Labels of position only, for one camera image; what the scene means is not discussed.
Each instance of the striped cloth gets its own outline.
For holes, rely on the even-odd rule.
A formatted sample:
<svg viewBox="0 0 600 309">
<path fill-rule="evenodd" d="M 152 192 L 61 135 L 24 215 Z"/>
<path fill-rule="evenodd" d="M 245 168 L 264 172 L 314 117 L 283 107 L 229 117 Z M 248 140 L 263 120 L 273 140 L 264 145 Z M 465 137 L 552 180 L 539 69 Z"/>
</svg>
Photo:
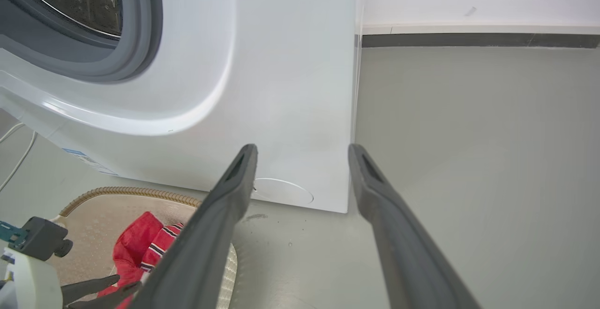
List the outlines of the striped cloth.
<svg viewBox="0 0 600 309">
<path fill-rule="evenodd" d="M 140 268 L 144 270 L 144 272 L 150 273 L 154 270 L 160 258 L 165 255 L 165 251 L 169 249 L 173 241 L 180 234 L 181 230 L 184 228 L 184 224 L 178 223 L 171 226 L 164 226 L 152 243 L 150 243 L 150 247 L 142 257 L 142 262 L 140 264 Z"/>
</svg>

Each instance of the red cloth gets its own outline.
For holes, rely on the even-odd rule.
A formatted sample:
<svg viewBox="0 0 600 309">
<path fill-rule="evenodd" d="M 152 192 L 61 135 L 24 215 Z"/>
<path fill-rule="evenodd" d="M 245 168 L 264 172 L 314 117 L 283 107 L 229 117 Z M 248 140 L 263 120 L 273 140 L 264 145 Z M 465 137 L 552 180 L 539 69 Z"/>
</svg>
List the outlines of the red cloth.
<svg viewBox="0 0 600 309">
<path fill-rule="evenodd" d="M 165 251 L 169 249 L 183 228 L 184 224 L 178 223 L 171 226 L 164 226 L 161 230 L 159 230 L 158 234 L 156 234 L 156 237 L 152 240 L 152 243 L 150 243 L 150 246 L 142 257 L 140 268 L 146 272 L 151 272 L 154 270 L 156 264 L 158 264 Z"/>
<path fill-rule="evenodd" d="M 144 273 L 140 269 L 142 258 L 162 228 L 163 224 L 149 211 L 146 211 L 127 227 L 116 240 L 113 249 L 114 266 L 116 266 L 116 273 L 120 275 L 120 279 L 116 287 L 111 286 L 102 290 L 98 293 L 98 297 L 111 294 L 118 288 L 137 282 L 142 278 Z M 133 296 L 129 296 L 120 303 L 117 309 L 126 308 L 132 298 Z"/>
</svg>

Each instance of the washing machine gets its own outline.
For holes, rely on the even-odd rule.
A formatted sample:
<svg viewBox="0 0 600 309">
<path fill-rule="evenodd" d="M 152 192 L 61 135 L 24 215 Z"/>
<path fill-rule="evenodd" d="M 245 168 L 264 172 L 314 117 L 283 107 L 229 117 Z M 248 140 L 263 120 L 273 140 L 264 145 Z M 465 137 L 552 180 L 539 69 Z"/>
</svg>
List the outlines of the washing machine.
<svg viewBox="0 0 600 309">
<path fill-rule="evenodd" d="M 0 108 L 101 173 L 346 212 L 362 0 L 0 0 Z"/>
</svg>

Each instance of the gray floor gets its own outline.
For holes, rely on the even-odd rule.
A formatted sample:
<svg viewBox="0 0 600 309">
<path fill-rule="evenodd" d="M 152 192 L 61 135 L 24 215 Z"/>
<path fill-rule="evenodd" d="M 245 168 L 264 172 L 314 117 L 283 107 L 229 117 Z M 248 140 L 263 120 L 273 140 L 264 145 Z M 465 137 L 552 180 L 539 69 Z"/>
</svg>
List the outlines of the gray floor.
<svg viewBox="0 0 600 309">
<path fill-rule="evenodd" d="M 363 51 L 356 140 L 487 309 L 598 306 L 598 64 L 596 50 Z M 29 138 L 0 145 L 0 177 Z M 99 174 L 39 138 L 0 193 L 0 219 L 51 218 L 111 185 L 205 196 Z M 353 198 L 347 215 L 252 202 L 256 214 L 234 233 L 232 308 L 388 307 Z"/>
<path fill-rule="evenodd" d="M 597 308 L 600 50 L 363 50 L 356 141 L 480 304 Z"/>
</svg>

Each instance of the sticker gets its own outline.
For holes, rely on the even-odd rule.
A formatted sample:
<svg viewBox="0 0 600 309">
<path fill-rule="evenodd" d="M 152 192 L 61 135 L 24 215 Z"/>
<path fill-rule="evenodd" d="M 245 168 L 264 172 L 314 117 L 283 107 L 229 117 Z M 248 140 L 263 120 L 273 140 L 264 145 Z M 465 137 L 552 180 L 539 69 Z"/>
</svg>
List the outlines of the sticker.
<svg viewBox="0 0 600 309">
<path fill-rule="evenodd" d="M 69 150 L 69 149 L 63 149 L 63 150 L 66 153 L 71 153 L 72 155 L 74 155 L 75 157 L 79 158 L 79 160 L 85 162 L 89 166 L 92 166 L 93 168 L 95 168 L 100 173 L 110 174 L 112 176 L 119 176 L 115 172 L 112 172 L 108 168 L 106 168 L 106 167 L 102 166 L 101 164 L 99 164 L 96 160 L 93 160 L 92 158 L 88 157 L 85 153 L 83 153 L 81 151 L 75 151 L 75 150 Z"/>
</svg>

